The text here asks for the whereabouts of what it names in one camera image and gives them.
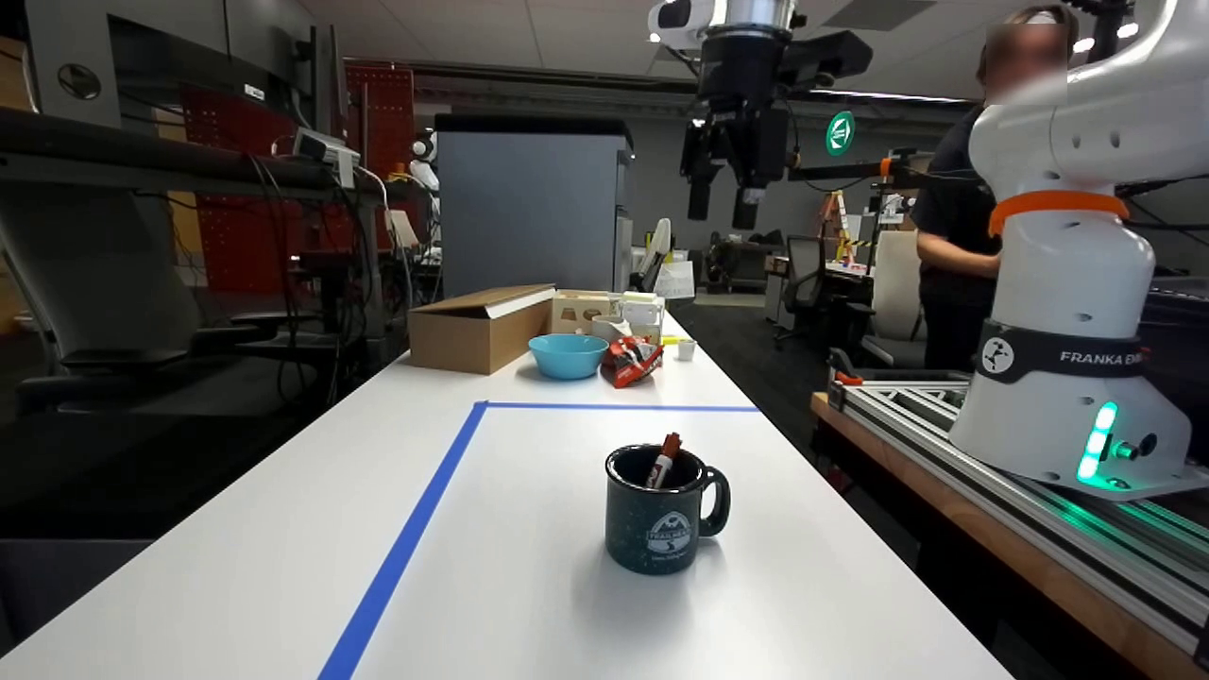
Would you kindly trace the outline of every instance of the sign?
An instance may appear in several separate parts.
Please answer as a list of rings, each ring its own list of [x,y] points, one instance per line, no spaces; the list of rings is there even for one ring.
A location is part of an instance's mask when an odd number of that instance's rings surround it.
[[[840,109],[833,121],[829,121],[829,131],[825,131],[825,148],[829,155],[842,155],[850,142],[855,142],[855,114],[850,109]]]

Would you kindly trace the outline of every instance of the blue tape line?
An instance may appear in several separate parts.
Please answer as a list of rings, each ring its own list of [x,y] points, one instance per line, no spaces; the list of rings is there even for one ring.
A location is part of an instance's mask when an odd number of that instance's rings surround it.
[[[590,403],[590,401],[489,401],[512,411],[760,411],[753,403]]]
[[[362,659],[374,627],[384,615],[384,603],[395,597],[395,590],[402,584],[425,527],[431,522],[431,513],[440,511],[468,442],[475,438],[489,408],[542,408],[542,411],[760,411],[753,403],[555,403],[555,401],[475,401],[473,411],[464,414],[458,438],[449,442],[440,471],[426,478],[416,511],[407,513],[407,525],[402,527],[402,536],[395,541],[395,547],[384,552],[371,590],[362,591],[362,602],[357,603],[347,627],[337,638],[337,651],[330,653],[323,680],[353,680],[357,663]]]
[[[464,414],[458,438],[449,442],[440,471],[426,478],[407,525],[402,527],[402,536],[384,552],[384,560],[383,560],[371,590],[362,591],[359,609],[353,610],[343,636],[337,638],[337,651],[323,668],[323,680],[347,680],[357,671],[357,663],[362,659],[362,653],[374,638],[374,627],[377,627],[396,581],[403,578],[403,571],[425,541],[425,527],[426,527],[431,513],[440,511],[440,501],[441,501],[473,434],[481,430],[485,414],[489,414],[489,401],[475,401],[475,408]]]

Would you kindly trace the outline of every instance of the workbench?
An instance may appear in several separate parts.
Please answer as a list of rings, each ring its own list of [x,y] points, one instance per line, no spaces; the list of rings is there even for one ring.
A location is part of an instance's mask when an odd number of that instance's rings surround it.
[[[605,554],[605,455],[732,484],[691,571]],[[1010,677],[708,352],[651,385],[407,355],[0,659],[4,680]]]
[[[961,401],[944,401],[958,391],[958,381],[864,381],[833,385],[808,408],[829,434],[1117,653],[1121,677],[1134,677],[1126,663],[1209,677],[1209,527],[1178,511],[1198,500],[1112,506],[994,471],[947,442],[944,411]]]

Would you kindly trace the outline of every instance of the mug handle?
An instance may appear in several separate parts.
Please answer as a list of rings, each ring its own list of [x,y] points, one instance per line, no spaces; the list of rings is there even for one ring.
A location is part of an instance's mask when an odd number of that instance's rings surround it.
[[[719,536],[730,522],[730,478],[708,469],[708,488],[716,488],[716,511],[702,518],[702,536]]]

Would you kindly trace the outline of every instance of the dark mug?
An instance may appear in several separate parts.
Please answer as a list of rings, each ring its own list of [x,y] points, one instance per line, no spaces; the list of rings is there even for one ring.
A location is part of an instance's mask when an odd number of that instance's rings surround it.
[[[688,449],[673,455],[660,488],[648,488],[658,453],[660,447],[623,447],[605,455],[605,547],[639,573],[688,571],[698,541],[730,522],[730,478]],[[716,511],[702,518],[708,488],[716,488]]]

